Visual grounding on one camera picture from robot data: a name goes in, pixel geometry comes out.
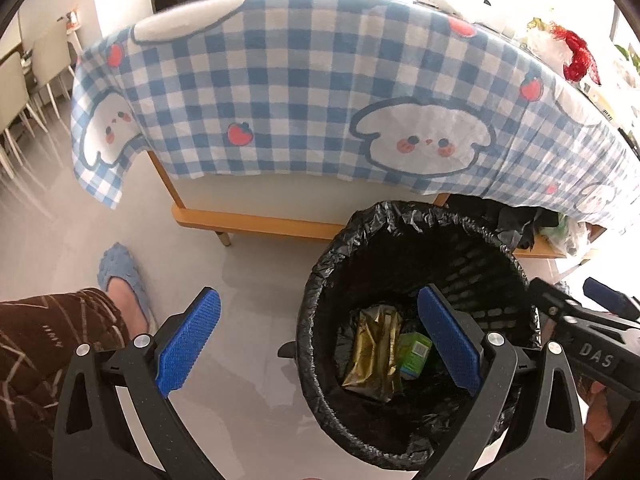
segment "brown pants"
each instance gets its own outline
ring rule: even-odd
[[[78,345],[110,350],[128,340],[120,311],[96,288],[0,303],[0,416],[34,458],[50,467],[60,389]]]

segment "wooden table frame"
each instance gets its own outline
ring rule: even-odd
[[[153,152],[147,153],[164,186],[174,199],[172,215],[175,221],[182,227],[215,231],[224,246],[228,247],[231,245],[229,233],[284,236],[329,242],[344,228],[342,224],[309,222],[306,220],[292,220],[188,208],[184,205],[180,194],[177,189],[175,189],[174,183],[162,166],[158,156]],[[449,193],[440,193],[433,203],[437,206],[444,206],[448,198]],[[595,240],[604,231],[605,229],[603,227],[592,226],[590,241]],[[542,236],[536,236],[533,250],[516,249],[514,254],[519,258],[565,257],[551,247],[546,238]]]

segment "chair backrest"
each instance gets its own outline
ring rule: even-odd
[[[0,132],[11,124],[29,102],[20,54],[14,52],[0,65]]]
[[[33,75],[44,86],[71,64],[66,45],[66,22],[60,20],[33,42]]]

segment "gold wrapper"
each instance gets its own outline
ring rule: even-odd
[[[351,368],[342,386],[372,399],[389,402],[401,391],[396,345],[402,318],[391,306],[377,305],[360,312]]]

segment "barcode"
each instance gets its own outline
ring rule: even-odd
[[[420,357],[425,357],[428,351],[429,349],[425,345],[418,343],[417,341],[414,343],[414,347],[411,350],[411,352],[418,354]]]

